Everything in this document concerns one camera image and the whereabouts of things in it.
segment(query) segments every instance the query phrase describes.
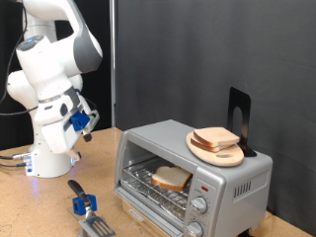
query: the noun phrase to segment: toaster oven dial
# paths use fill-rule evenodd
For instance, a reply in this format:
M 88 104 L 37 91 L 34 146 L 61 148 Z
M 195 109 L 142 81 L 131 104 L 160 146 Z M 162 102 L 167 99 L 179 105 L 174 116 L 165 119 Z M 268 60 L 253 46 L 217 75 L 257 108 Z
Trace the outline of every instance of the toaster oven dial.
M 203 234 L 203 230 L 197 222 L 192 222 L 187 226 L 187 232 L 192 237 L 200 237 Z
M 207 210 L 207 204 L 203 197 L 197 197 L 190 201 L 190 205 L 193 208 L 194 211 L 196 211 L 199 214 L 206 213 Z

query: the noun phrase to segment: toast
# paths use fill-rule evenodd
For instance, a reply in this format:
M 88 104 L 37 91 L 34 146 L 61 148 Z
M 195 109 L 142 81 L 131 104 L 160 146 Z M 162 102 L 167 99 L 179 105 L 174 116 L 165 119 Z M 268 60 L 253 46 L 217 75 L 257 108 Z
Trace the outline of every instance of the toast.
M 200 143 L 193 135 L 191 137 L 191 144 L 202 149 L 202 150 L 210 151 L 210 152 L 218 152 L 222 149 L 225 149 L 225 148 L 231 146 L 231 145 L 222 145 L 222 146 L 215 146 L 215 147 L 206 146 L 206 145 Z
M 194 136 L 197 141 L 210 147 L 232 145 L 239 142 L 239 136 L 224 127 L 196 129 Z
M 161 166 L 151 176 L 151 183 L 166 190 L 183 191 L 192 174 L 180 167 Z

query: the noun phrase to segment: toaster oven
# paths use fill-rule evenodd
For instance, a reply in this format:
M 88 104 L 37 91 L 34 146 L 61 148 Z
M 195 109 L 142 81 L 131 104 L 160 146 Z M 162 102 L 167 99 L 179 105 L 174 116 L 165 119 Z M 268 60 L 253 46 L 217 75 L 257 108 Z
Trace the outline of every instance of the toaster oven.
M 235 237 L 256 229 L 266 214 L 272 159 L 258 152 L 236 167 L 210 165 L 187 146 L 193 130 L 167 120 L 125 131 L 115 192 L 167 236 Z M 165 190 L 150 181 L 160 166 L 178 166 L 193 177 L 182 192 Z

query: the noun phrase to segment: black curtain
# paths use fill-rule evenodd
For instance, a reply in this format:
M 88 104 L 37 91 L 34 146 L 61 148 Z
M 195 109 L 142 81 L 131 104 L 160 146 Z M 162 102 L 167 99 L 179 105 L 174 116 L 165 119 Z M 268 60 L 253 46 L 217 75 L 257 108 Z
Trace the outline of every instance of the black curtain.
M 103 50 L 104 59 L 100 68 L 83 74 L 82 95 L 98 106 L 101 119 L 96 130 L 111 127 L 111 36 L 110 7 L 108 1 L 76 0 L 87 26 Z M 58 39 L 72 34 L 68 22 L 56 22 Z M 0 97 L 5 85 L 7 65 L 10 55 L 22 33 L 22 5 L 8 0 L 0 1 Z M 11 71 L 21 70 L 17 56 L 13 58 Z M 0 106 L 0 113 L 24 111 L 25 108 L 8 95 Z M 33 129 L 29 115 L 0 117 L 0 150 L 33 143 Z
M 230 87 L 249 94 L 249 146 L 274 159 L 268 207 L 316 235 L 315 9 L 311 0 L 118 0 L 117 127 L 226 126 Z

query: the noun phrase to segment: black plate stand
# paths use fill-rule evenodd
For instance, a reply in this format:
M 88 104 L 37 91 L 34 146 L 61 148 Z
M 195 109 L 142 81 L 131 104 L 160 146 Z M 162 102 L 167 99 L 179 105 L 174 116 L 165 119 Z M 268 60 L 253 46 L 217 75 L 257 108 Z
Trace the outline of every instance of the black plate stand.
M 257 156 L 257 153 L 247 146 L 251 108 L 250 96 L 237 90 L 236 88 L 231 87 L 227 117 L 227 129 L 230 131 L 233 131 L 234 111 L 237 107 L 241 110 L 243 117 L 241 136 L 238 145 L 243 150 L 245 157 L 255 157 Z

